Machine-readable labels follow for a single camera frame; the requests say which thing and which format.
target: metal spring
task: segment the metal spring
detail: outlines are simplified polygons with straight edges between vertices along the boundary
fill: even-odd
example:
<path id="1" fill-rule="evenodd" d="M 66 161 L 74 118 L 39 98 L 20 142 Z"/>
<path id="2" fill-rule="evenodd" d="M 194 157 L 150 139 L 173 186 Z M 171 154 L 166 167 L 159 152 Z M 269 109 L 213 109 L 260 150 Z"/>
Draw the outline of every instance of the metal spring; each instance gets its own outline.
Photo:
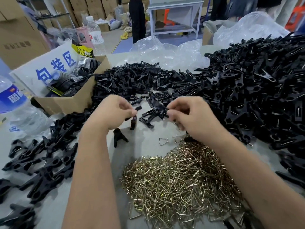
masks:
<path id="1" fill-rule="evenodd" d="M 128 164 L 123 188 L 134 208 L 155 228 L 194 228 L 202 215 L 223 220 L 242 211 L 241 192 L 213 150 L 183 140 L 164 158 L 142 158 Z"/>

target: concrete floor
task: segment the concrete floor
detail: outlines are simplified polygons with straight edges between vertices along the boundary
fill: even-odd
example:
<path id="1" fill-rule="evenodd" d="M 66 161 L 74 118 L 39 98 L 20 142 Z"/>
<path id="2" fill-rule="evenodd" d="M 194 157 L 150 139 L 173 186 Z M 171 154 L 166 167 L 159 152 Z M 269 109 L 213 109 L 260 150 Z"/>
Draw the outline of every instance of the concrete floor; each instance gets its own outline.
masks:
<path id="1" fill-rule="evenodd" d="M 105 47 L 107 54 L 110 54 L 116 46 L 121 41 L 121 35 L 124 33 L 124 30 L 116 29 L 111 30 L 110 32 L 103 32 L 103 38 L 105 41 Z"/>

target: open cardboard box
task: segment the open cardboard box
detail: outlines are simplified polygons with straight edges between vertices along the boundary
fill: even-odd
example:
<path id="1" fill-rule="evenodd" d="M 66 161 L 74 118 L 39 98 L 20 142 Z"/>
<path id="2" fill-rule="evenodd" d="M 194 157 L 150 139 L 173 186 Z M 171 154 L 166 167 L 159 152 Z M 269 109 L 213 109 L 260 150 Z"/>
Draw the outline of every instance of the open cardboard box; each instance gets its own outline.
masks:
<path id="1" fill-rule="evenodd" d="M 106 56 L 96 56 L 97 61 L 101 64 L 95 70 L 96 73 L 103 73 L 110 68 L 110 63 Z M 50 115 L 63 112 L 69 114 L 72 112 L 83 112 L 85 108 L 89 107 L 92 103 L 91 96 L 93 87 L 95 85 L 94 76 L 92 76 L 85 85 L 71 97 L 35 97 L 37 102 L 43 109 Z"/>

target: pink stool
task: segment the pink stool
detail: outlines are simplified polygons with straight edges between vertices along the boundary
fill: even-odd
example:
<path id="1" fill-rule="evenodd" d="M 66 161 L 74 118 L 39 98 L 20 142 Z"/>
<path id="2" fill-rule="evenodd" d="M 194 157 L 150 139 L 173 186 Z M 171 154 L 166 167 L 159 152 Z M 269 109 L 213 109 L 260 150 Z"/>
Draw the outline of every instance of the pink stool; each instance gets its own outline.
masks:
<path id="1" fill-rule="evenodd" d="M 88 28 L 86 26 L 76 28 L 76 33 L 77 33 L 78 40 L 81 42 L 80 43 L 81 45 L 90 47 L 90 48 L 94 48 L 93 44 L 90 40 L 90 36 L 88 34 Z M 80 38 L 81 34 L 85 37 L 85 39 L 86 39 L 85 41 L 81 41 L 81 38 Z"/>

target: white metal workbench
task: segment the white metal workbench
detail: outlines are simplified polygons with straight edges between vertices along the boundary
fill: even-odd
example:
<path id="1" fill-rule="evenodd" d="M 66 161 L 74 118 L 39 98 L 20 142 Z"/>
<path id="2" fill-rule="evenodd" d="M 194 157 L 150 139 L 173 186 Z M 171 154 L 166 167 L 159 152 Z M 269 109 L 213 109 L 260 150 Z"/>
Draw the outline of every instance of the white metal workbench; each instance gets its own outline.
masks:
<path id="1" fill-rule="evenodd" d="M 119 61 L 123 61 L 126 57 L 126 53 L 109 55 L 108 59 L 112 66 L 115 66 Z M 139 115 L 150 110 L 148 103 L 143 101 L 142 109 L 139 111 Z M 109 132 L 107 135 L 107 145 L 109 151 L 109 157 L 111 161 L 112 176 L 116 189 L 116 202 L 118 206 L 121 228 L 122 229 L 151 229 L 152 226 L 148 224 L 144 217 L 139 217 L 133 220 L 128 218 L 129 213 L 129 198 L 126 192 L 121 188 L 119 178 L 123 172 L 125 165 L 133 162 L 136 158 L 141 156 L 165 156 L 167 152 L 173 149 L 177 144 L 173 140 L 173 136 L 181 135 L 184 132 L 179 132 L 177 127 L 169 122 L 167 119 L 160 120 L 155 118 L 152 121 L 155 126 L 154 129 L 147 128 L 144 124 L 137 122 L 136 129 L 131 131 L 130 120 L 125 121 L 120 129 L 122 133 L 128 138 L 129 142 L 119 141 L 117 148 L 113 147 L 113 133 Z M 169 143 L 164 146 L 159 145 L 159 137 L 169 138 Z M 10 144 L 13 139 L 13 133 L 9 133 L 5 124 L 0 125 L 0 168 L 10 161 L 8 153 L 10 151 Z M 253 143 L 253 147 L 248 146 L 248 149 L 257 154 L 262 161 L 267 163 L 271 170 L 285 171 L 280 165 L 279 158 L 274 151 L 268 149 L 267 144 L 257 141 Z M 16 184 L 22 184 L 29 180 L 30 177 L 22 173 L 10 173 L 0 170 L 0 178 L 9 179 Z M 66 210 L 68 196 L 70 191 L 72 179 L 64 180 L 58 188 L 52 190 L 47 197 L 41 201 L 41 207 L 36 208 L 37 219 L 36 229 L 60 229 Z M 301 192 L 297 186 L 292 186 L 296 191 Z M 19 191 L 12 189 L 3 204 L 0 205 L 0 218 L 7 216 L 11 210 L 9 205 L 11 203 L 28 205 L 29 199 L 26 197 L 30 188 L 25 191 Z M 204 218 L 204 225 L 202 223 L 196 223 L 195 228 L 206 229 L 226 229 L 222 222 L 209 222 Z"/>
<path id="2" fill-rule="evenodd" d="M 169 33 L 179 33 L 179 32 L 195 32 L 196 38 L 198 38 L 199 25 L 200 25 L 200 13 L 202 10 L 203 0 L 149 0 L 150 4 L 148 6 L 149 16 L 150 16 L 150 31 L 151 35 L 156 34 L 169 34 Z M 154 10 L 158 9 L 175 9 L 180 7 L 190 7 L 190 25 L 185 26 L 166 26 L 164 29 L 155 29 L 156 17 L 154 16 Z M 199 10 L 197 27 L 193 27 L 194 19 L 192 16 L 196 15 L 197 9 Z"/>

